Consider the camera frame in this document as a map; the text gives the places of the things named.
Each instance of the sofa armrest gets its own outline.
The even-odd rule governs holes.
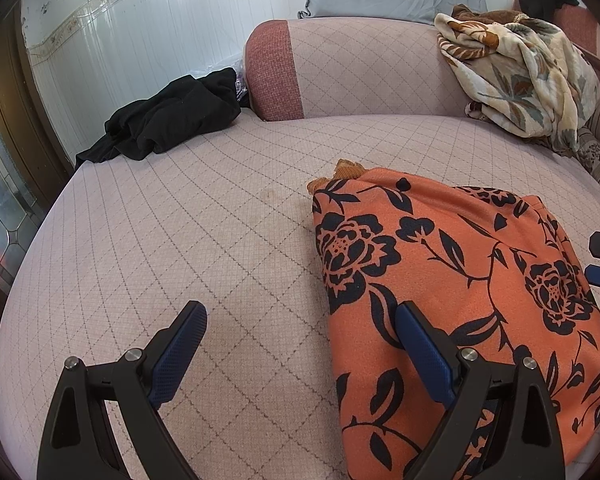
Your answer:
[[[564,5],[554,14],[555,25],[585,54],[600,79],[600,24],[589,9]]]
[[[422,23],[380,18],[273,20],[245,47],[264,120],[404,114],[464,117],[469,98]]]

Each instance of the orange fabric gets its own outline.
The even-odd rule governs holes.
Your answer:
[[[376,168],[314,187],[314,225],[353,479],[401,480],[443,415],[392,328],[405,300],[488,360],[533,356],[566,462],[577,455],[600,423],[600,311],[538,197]],[[475,473],[491,410],[487,403],[457,478]]]
[[[336,164],[336,169],[333,172],[333,178],[360,178],[367,172],[365,167],[359,162],[351,162],[346,158],[341,158]],[[329,183],[330,179],[325,177],[316,178],[306,185],[306,190],[310,194],[314,194],[319,187],[324,187]]]

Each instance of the diamond pattern fabric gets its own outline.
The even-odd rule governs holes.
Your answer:
[[[600,186],[576,160],[466,118],[266,123],[245,110],[168,153],[87,162],[36,235],[0,326],[0,438],[23,480],[36,477],[64,359],[116,360],[189,300],[208,309],[208,330],[160,414],[200,478],[347,479],[305,189],[339,158],[536,194],[593,262]],[[129,473],[145,478],[110,413]]]
[[[291,20],[288,27],[304,117],[464,117],[469,98],[436,47],[434,27],[377,18]]]

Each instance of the metal screw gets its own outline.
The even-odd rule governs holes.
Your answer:
[[[475,361],[478,358],[478,352],[473,348],[463,348],[460,351],[460,355],[467,361]]]
[[[64,360],[64,368],[66,370],[73,370],[75,367],[77,367],[79,362],[80,359],[78,359],[75,355],[69,356]]]
[[[127,361],[138,361],[142,357],[142,350],[139,348],[131,348],[125,352],[125,359]]]
[[[538,368],[538,363],[536,363],[536,360],[532,357],[525,357],[524,359],[522,359],[522,364],[530,370],[535,370],[536,368]]]

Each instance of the floral blanket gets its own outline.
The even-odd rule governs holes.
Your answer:
[[[519,137],[545,137],[557,153],[577,152],[578,129],[593,115],[600,82],[560,28],[535,18],[487,25],[446,14],[434,24],[446,62],[482,104],[479,118]],[[475,112],[468,109],[471,117]]]
[[[407,300],[488,360],[532,356],[573,460],[600,424],[600,310],[541,200],[348,161],[308,189],[349,477],[402,480],[443,415],[394,332]],[[487,400],[456,478],[478,471],[495,410]]]

